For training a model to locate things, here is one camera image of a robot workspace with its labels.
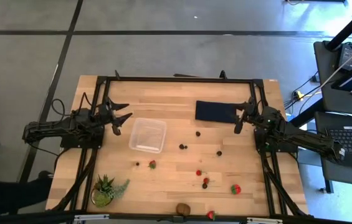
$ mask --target gray floor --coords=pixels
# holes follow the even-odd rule
[[[67,30],[75,0],[0,0],[0,29]],[[266,0],[104,1],[83,4],[77,30],[275,30],[338,32],[351,12],[338,2],[290,6]],[[0,180],[15,181],[26,153],[23,126],[35,121],[50,85],[64,36],[0,35]],[[80,75],[216,77],[280,80],[284,99],[316,72],[313,43],[321,37],[276,36],[74,36],[55,92],[69,108]],[[308,84],[302,92],[315,85]],[[294,109],[297,114],[299,103]],[[49,119],[57,119],[52,113]],[[41,148],[58,152],[59,139]],[[52,170],[54,158],[38,152],[30,179]],[[321,169],[300,166],[308,208],[320,218],[352,221],[352,185],[324,186]],[[43,211],[44,203],[21,212]],[[112,223],[132,223],[115,221]]]

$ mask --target plastic box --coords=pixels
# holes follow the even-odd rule
[[[160,153],[165,136],[165,122],[155,119],[136,118],[128,145],[131,149]]]

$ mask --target potted succulent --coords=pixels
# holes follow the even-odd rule
[[[112,183],[114,179],[115,178],[109,180],[107,175],[104,175],[101,179],[98,175],[91,195],[91,201],[97,208],[108,205],[114,198],[120,198],[125,193],[130,180],[127,179],[123,185],[113,186]]]

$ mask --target black desk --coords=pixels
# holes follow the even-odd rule
[[[331,113],[315,113],[316,129],[324,133],[326,127],[332,125],[348,125],[352,126],[352,116],[337,115]],[[321,158],[323,175],[325,180],[335,180],[352,184],[352,168],[334,164],[328,160]]]
[[[323,42],[315,42],[314,53],[317,62],[318,74],[322,84],[337,68],[338,65],[336,59],[338,58],[338,52],[330,52],[325,48]],[[339,79],[343,75],[345,74],[338,72],[330,80],[330,82]],[[311,107],[307,108],[300,115],[291,120],[291,123],[295,127],[300,127],[313,119],[316,111],[332,111],[352,114],[352,95],[350,95],[347,91],[332,89],[331,85],[332,83],[329,83],[321,89],[321,93],[323,95],[322,99],[318,100],[316,103],[311,105]]]

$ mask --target wooden tabletop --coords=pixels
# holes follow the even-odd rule
[[[92,99],[96,76],[81,76],[72,109],[77,109],[83,92]],[[281,110],[283,100],[276,80],[264,80],[270,106]],[[89,201],[89,212],[175,214],[178,203],[191,207],[192,215],[205,215],[215,210],[219,215],[269,214],[260,156],[255,150],[253,127],[244,125],[241,134],[234,134],[234,125],[195,120],[197,100],[242,103],[250,96],[249,85],[241,83],[186,82],[122,82],[110,84],[109,97],[115,103],[130,106],[117,115],[133,113],[121,127],[121,136],[106,127],[105,139],[94,172],[94,181],[104,174],[115,178],[114,184],[130,179],[121,199],[105,208],[96,208]],[[132,150],[128,147],[136,118],[166,122],[163,150],[159,154]],[[188,148],[180,150],[179,145]],[[307,212],[302,182],[296,161],[286,153],[278,153],[282,184],[293,201]],[[71,149],[58,161],[46,208],[58,204],[75,180],[80,149]],[[156,169],[148,167],[155,160]],[[205,173],[197,176],[201,169]],[[203,178],[210,178],[207,189]],[[239,184],[242,192],[232,195],[230,187]],[[273,188],[276,211],[280,211]],[[81,207],[84,185],[80,188],[77,208]]]

